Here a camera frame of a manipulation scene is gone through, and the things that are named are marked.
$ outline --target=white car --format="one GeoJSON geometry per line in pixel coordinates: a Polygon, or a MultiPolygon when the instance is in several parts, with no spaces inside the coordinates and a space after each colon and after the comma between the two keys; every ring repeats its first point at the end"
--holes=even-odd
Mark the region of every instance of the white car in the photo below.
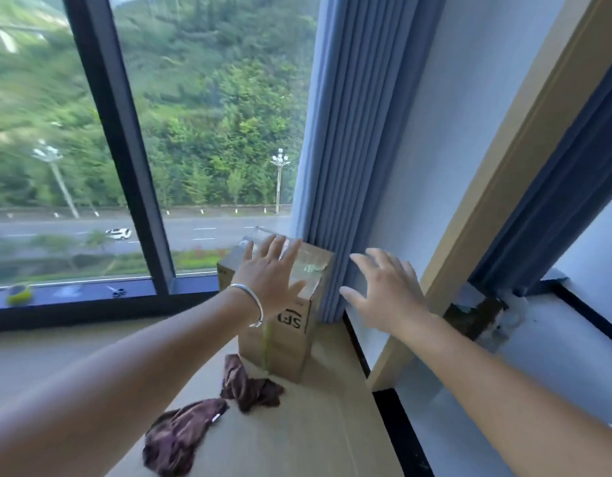
{"type": "Polygon", "coordinates": [[[129,239],[132,235],[132,230],[127,228],[120,229],[108,229],[105,233],[112,239],[125,240],[129,239]]]}

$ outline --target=wooden beam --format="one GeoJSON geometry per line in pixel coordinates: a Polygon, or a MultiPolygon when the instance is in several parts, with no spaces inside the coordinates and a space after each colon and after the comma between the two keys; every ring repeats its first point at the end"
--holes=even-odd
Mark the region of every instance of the wooden beam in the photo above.
{"type": "MultiPolygon", "coordinates": [[[[612,0],[566,0],[421,278],[442,315],[612,64],[612,0]]],[[[393,387],[413,354],[389,337],[367,384],[393,387]]]]}

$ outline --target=curtain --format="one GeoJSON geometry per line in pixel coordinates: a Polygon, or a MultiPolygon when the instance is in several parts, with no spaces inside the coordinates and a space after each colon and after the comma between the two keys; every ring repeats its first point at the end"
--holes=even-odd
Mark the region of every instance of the curtain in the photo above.
{"type": "Polygon", "coordinates": [[[526,294],[612,199],[612,66],[469,281],[526,294]]]}
{"type": "Polygon", "coordinates": [[[335,254],[322,319],[338,320],[445,0],[322,0],[293,233],[335,254]]]}

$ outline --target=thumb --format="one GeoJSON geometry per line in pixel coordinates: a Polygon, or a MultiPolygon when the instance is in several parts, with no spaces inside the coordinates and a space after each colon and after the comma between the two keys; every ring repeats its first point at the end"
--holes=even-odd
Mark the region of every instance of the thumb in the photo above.
{"type": "Polygon", "coordinates": [[[342,286],[339,288],[339,293],[344,297],[344,299],[359,309],[363,304],[365,304],[365,297],[361,293],[359,293],[356,289],[348,288],[347,286],[342,286]]]}
{"type": "Polygon", "coordinates": [[[302,289],[304,289],[305,287],[306,287],[306,282],[305,281],[303,281],[303,280],[302,281],[295,281],[288,288],[288,294],[291,295],[291,298],[298,297],[300,295],[302,289]]]}

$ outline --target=silver bracelet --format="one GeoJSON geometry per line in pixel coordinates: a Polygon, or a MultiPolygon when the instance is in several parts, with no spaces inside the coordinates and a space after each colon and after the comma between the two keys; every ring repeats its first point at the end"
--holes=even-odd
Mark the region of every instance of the silver bracelet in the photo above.
{"type": "Polygon", "coordinates": [[[264,321],[264,309],[262,308],[262,304],[259,302],[259,298],[255,294],[253,289],[246,286],[246,284],[239,284],[239,283],[230,284],[229,288],[244,289],[249,294],[249,296],[251,296],[255,300],[259,308],[259,319],[255,321],[253,324],[249,325],[249,328],[259,328],[262,324],[262,321],[264,321]]]}

